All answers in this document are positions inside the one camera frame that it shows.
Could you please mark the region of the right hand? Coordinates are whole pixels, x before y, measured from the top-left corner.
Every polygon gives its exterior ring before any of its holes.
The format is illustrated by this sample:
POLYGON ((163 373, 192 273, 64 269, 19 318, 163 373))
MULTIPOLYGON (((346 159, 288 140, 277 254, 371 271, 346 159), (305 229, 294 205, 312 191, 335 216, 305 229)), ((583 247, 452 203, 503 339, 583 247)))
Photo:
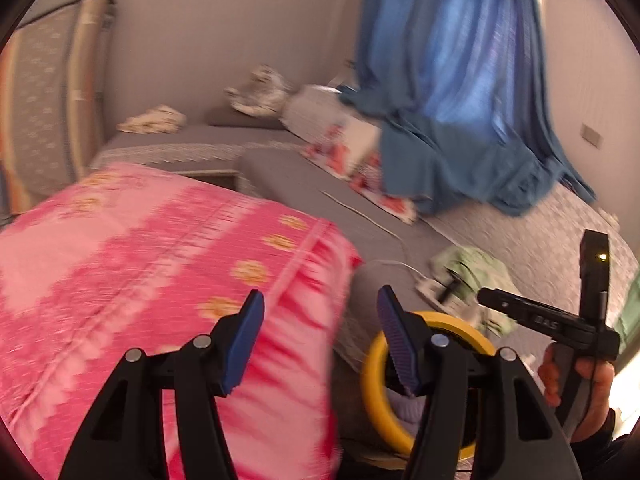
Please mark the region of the right hand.
MULTIPOLYGON (((562 408, 565 405, 565 390, 570 385, 570 380, 567 379, 564 387, 560 386, 560 379, 564 375, 559 368, 560 359, 556 356, 556 350, 559 348, 558 344, 550 344, 538 368, 538 376, 544 386, 544 398, 552 408, 562 408)), ((608 397, 615 370, 611 362, 580 358, 574 363, 573 378, 576 376, 579 376, 577 393, 570 408, 570 416, 575 419, 576 427, 570 440, 582 442, 602 429, 608 419, 608 397)))

